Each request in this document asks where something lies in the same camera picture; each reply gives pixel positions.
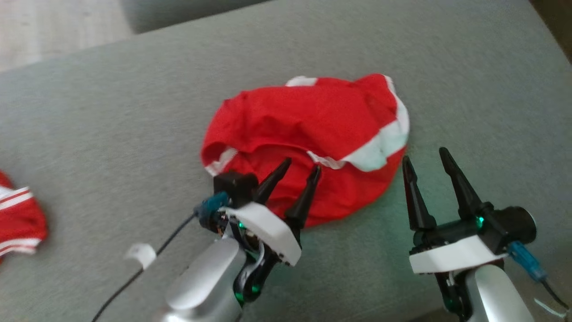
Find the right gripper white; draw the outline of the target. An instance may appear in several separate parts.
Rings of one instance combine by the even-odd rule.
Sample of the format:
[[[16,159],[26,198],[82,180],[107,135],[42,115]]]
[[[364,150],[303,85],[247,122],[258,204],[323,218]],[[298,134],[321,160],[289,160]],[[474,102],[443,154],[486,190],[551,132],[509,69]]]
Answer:
[[[409,156],[402,159],[409,228],[414,232],[409,263],[415,274],[458,271],[506,258],[494,254],[478,232],[484,227],[480,215],[482,201],[449,150],[439,148],[443,168],[449,175],[462,220],[437,225],[427,210],[417,185],[417,174]]]

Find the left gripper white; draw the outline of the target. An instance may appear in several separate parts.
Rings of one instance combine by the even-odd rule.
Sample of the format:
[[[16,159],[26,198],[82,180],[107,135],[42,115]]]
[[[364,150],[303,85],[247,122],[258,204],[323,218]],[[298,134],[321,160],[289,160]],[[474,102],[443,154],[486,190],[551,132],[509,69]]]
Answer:
[[[240,208],[222,207],[230,217],[236,218],[259,240],[268,245],[278,258],[290,266],[295,266],[302,256],[302,248],[293,232],[299,232],[306,225],[317,185],[321,178],[320,165],[314,165],[306,179],[306,186],[285,212],[284,221],[264,206],[275,187],[284,178],[292,159],[287,157],[272,171],[255,190],[254,202]]]

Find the red garment with white trim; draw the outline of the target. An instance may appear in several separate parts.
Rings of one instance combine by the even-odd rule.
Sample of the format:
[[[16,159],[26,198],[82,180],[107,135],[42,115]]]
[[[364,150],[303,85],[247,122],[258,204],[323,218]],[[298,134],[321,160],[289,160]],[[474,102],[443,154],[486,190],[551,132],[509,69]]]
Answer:
[[[312,168],[321,168],[306,226],[342,220],[390,187],[406,151],[410,122],[393,80],[297,76],[281,86],[225,100],[209,124],[200,158],[213,177],[233,170],[264,179],[292,163],[266,204],[283,216]]]

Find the red garment with white stripes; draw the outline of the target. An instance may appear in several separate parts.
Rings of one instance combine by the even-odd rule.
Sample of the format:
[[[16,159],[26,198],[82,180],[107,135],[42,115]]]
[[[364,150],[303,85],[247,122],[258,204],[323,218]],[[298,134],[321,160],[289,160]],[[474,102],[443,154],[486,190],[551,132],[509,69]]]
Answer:
[[[35,254],[48,236],[46,216],[29,186],[0,171],[0,265],[7,255]]]

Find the grey fabric sofa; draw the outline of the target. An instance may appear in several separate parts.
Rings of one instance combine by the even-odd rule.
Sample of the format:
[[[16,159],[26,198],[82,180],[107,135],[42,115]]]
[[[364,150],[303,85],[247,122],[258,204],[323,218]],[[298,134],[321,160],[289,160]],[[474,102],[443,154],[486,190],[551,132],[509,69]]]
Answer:
[[[0,75],[0,169],[49,221],[0,265],[0,322],[90,322],[212,193],[223,100],[295,76],[392,78],[431,215],[458,218],[438,148],[483,200],[536,219],[572,305],[572,65],[526,0],[274,0]]]

